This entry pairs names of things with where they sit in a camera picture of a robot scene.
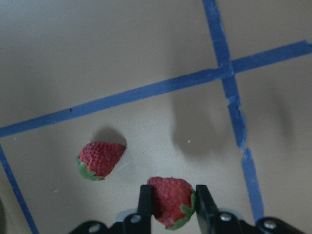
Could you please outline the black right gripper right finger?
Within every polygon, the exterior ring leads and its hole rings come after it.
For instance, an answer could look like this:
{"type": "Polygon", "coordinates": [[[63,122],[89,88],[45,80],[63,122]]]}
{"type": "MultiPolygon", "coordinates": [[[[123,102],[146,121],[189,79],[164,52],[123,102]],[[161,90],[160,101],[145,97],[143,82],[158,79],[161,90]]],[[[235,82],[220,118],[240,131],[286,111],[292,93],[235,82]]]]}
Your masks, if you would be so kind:
{"type": "Polygon", "coordinates": [[[196,185],[196,217],[202,234],[216,234],[219,209],[206,185],[196,185]]]}

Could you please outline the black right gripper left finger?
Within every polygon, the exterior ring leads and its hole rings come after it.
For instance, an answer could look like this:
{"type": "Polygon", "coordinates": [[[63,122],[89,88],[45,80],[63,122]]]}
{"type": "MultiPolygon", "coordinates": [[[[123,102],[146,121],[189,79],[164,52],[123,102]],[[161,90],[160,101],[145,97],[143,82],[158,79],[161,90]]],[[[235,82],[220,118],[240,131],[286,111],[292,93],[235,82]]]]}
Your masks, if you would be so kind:
{"type": "Polygon", "coordinates": [[[151,233],[151,216],[152,216],[152,186],[142,185],[140,187],[137,213],[140,220],[137,223],[139,234],[151,233]]]}

